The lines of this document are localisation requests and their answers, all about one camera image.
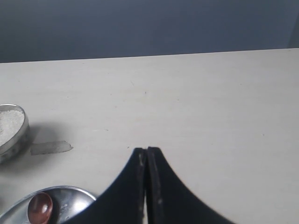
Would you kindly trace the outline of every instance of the black curved object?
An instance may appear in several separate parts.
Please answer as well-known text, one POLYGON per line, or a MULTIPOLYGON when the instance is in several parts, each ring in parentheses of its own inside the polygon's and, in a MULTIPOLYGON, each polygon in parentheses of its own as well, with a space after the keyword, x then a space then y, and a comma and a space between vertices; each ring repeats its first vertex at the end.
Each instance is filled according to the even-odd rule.
POLYGON ((142 224, 146 150, 134 149, 111 186, 87 209, 64 224, 142 224))
POLYGON ((64 224, 233 224, 199 200, 176 176, 156 147, 134 149, 113 184, 64 224))
POLYGON ((199 200, 176 176, 159 148, 147 151, 151 224, 233 224, 199 200))

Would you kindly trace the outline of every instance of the blue wall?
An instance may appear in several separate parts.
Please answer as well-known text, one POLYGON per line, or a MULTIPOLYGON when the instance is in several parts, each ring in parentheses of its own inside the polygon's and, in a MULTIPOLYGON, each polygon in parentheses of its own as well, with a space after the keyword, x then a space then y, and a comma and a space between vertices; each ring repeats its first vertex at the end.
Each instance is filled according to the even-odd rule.
POLYGON ((0 62, 286 48, 299 0, 0 0, 0 62))

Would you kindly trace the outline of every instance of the metal container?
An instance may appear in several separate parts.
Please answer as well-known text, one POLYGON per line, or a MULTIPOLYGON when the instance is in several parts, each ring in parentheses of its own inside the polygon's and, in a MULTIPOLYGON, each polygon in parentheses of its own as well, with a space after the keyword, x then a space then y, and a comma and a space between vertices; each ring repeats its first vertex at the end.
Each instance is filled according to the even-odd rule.
POLYGON ((30 127, 28 117, 23 108, 13 104, 0 105, 0 112, 13 110, 20 111, 21 113, 23 113, 24 121, 19 131, 9 141, 0 146, 0 163, 9 160, 19 151, 24 149, 30 140, 30 127))

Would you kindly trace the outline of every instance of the salt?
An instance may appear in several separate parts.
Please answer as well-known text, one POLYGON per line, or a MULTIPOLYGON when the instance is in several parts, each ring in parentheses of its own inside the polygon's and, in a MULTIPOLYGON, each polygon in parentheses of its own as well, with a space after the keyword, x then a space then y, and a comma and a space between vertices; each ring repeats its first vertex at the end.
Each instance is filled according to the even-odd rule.
POLYGON ((21 128, 25 116, 20 111, 0 112, 0 146, 9 141, 21 128))

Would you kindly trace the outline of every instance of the table surface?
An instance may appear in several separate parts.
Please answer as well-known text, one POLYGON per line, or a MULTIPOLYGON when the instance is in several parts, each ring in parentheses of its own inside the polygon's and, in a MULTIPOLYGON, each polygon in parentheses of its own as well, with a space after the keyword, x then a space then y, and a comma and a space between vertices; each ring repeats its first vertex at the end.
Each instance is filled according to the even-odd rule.
POLYGON ((101 194, 133 148, 161 147, 200 199, 238 224, 299 223, 299 49, 0 64, 0 103, 35 142, 0 166, 0 212, 54 185, 101 194))

